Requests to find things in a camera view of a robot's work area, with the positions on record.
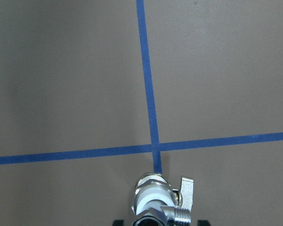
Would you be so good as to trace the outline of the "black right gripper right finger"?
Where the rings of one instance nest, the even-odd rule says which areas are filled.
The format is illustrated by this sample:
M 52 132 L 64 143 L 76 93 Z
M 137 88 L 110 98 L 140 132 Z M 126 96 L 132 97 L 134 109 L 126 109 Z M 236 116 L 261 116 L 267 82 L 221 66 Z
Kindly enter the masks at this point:
M 197 226 L 210 226 L 210 222 L 205 219 L 200 219 L 197 221 Z

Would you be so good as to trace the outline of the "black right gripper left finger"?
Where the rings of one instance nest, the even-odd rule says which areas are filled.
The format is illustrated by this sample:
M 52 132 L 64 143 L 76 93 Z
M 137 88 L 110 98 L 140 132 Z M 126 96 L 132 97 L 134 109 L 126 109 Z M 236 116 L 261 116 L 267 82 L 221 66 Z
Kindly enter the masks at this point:
M 116 219 L 113 221 L 113 226 L 124 226 L 124 220 L 123 219 Z

